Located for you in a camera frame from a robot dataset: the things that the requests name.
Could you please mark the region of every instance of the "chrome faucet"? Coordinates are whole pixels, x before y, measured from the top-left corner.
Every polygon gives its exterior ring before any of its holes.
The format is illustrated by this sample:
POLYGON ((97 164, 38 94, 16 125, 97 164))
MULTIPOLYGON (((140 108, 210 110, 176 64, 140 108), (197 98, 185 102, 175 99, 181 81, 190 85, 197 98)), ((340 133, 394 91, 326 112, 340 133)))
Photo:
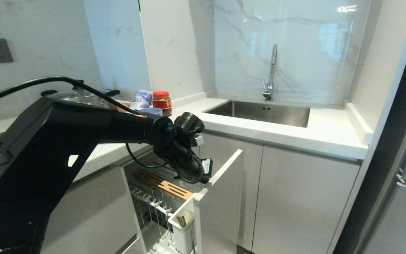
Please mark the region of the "chrome faucet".
POLYGON ((272 50, 272 61, 270 63, 269 83, 267 84, 267 86, 263 79, 263 86, 264 86, 263 96, 266 98, 266 100, 272 99, 273 74, 275 72, 275 64, 277 64, 277 49, 278 49, 278 45, 275 44, 273 46, 273 50, 272 50))

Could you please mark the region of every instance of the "stainless steel sink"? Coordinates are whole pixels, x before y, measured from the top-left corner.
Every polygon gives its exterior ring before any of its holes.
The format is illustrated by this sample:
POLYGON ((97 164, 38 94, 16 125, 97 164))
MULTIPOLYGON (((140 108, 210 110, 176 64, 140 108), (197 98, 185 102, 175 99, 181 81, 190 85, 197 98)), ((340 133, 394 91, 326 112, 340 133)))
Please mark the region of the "stainless steel sink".
POLYGON ((206 113, 306 127, 308 125, 309 108, 229 101, 217 108, 206 111, 206 113))

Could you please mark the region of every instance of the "dish rack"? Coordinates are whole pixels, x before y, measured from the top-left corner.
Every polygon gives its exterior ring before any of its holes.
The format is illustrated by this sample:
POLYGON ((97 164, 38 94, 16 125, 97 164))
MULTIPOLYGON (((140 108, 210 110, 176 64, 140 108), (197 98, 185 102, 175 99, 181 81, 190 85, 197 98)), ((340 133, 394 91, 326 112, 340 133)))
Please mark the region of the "dish rack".
POLYGON ((147 170, 140 169, 127 177, 142 231, 157 224, 158 230, 155 231, 159 231, 158 242, 164 244, 163 248, 172 248, 182 254, 195 253, 193 192, 178 186, 183 185, 182 181, 174 180, 169 169, 147 170), (155 174, 161 172, 170 176, 155 174), (186 223, 181 224, 178 217, 184 217, 186 223))

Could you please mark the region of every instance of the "jar of sauce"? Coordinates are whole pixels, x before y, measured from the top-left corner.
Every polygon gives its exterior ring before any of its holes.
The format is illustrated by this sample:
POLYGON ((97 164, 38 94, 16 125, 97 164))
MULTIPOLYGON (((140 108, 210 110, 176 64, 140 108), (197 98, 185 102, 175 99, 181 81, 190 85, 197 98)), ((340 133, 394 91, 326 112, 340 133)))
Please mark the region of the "jar of sauce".
POLYGON ((169 117, 172 115, 172 101, 168 91, 153 92, 153 107, 162 108, 162 115, 169 117))

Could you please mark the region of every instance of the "robotic arm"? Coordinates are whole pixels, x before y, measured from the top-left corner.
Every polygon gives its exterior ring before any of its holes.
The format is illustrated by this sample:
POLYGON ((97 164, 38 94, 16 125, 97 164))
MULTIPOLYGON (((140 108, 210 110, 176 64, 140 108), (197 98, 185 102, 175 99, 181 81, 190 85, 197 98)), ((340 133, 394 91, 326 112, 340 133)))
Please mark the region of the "robotic arm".
POLYGON ((40 98, 0 137, 0 253, 40 253, 51 212, 99 143, 150 144, 184 180, 200 181, 203 166, 191 147, 203 129, 191 113, 173 123, 40 98))

